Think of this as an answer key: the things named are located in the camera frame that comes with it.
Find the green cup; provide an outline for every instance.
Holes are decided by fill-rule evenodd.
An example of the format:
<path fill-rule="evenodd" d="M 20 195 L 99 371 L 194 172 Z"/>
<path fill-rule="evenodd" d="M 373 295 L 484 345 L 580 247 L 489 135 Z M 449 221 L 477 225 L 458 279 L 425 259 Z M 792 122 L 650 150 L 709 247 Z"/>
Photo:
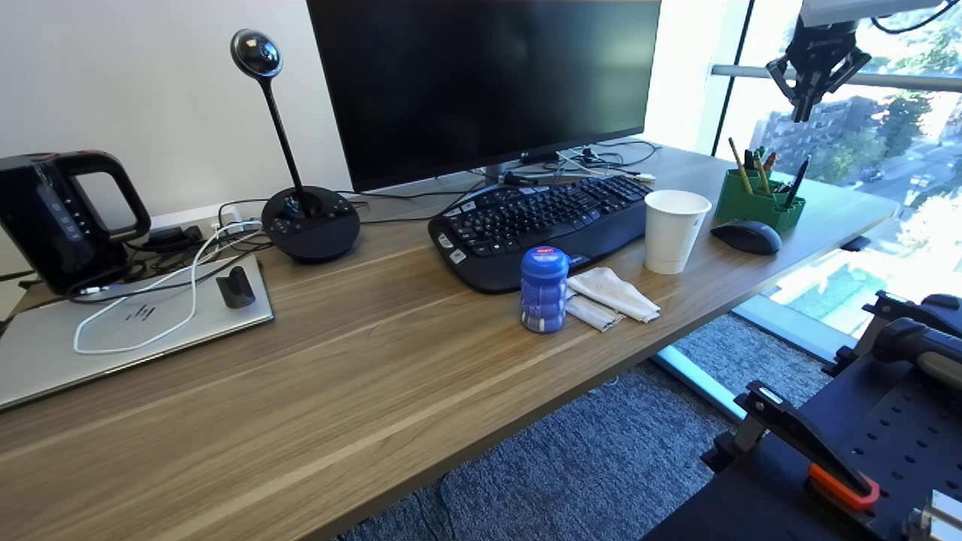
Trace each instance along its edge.
<path fill-rule="evenodd" d="M 788 187 L 763 172 L 732 168 L 719 195 L 717 221 L 766 221 L 776 230 L 792 230 L 806 210 L 806 198 L 788 201 Z"/>

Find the black electric kettle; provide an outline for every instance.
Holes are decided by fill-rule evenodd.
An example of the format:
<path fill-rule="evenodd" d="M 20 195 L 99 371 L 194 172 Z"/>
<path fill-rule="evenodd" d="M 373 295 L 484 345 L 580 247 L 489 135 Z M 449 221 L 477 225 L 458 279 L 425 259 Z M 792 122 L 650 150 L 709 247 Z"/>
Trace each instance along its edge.
<path fill-rule="evenodd" d="M 113 178 L 129 225 L 113 227 L 85 193 Z M 152 212 L 124 165 L 110 153 L 27 153 L 0 160 L 0 221 L 54 295 L 117 282 L 129 269 L 128 239 L 152 230 Z"/>

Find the monitor screen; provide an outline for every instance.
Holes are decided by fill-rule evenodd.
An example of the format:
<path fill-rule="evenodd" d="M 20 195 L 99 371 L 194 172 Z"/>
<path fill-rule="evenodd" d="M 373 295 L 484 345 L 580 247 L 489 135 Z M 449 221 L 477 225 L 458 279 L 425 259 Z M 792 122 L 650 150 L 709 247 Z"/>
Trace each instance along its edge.
<path fill-rule="evenodd" d="M 306 0 L 359 193 L 643 128 L 659 0 Z"/>

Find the ergonomic keyboard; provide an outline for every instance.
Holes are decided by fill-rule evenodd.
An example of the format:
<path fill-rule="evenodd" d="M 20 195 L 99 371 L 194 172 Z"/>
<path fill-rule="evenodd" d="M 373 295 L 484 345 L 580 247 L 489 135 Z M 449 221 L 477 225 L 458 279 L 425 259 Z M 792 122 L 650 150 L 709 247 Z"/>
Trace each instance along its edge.
<path fill-rule="evenodd" d="M 643 237 L 650 187 L 615 173 L 552 184 L 486 187 L 427 221 L 449 268 L 477 292 L 513 292 L 535 243 L 570 253 L 573 268 Z"/>

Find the blue can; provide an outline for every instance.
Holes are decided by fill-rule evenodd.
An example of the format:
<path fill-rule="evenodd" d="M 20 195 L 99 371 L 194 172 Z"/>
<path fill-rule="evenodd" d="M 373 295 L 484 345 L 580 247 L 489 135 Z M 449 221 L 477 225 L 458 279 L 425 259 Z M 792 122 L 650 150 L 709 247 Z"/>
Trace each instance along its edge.
<path fill-rule="evenodd" d="M 555 247 L 531 247 L 521 262 L 521 322 L 535 334 L 567 328 L 570 254 Z"/>

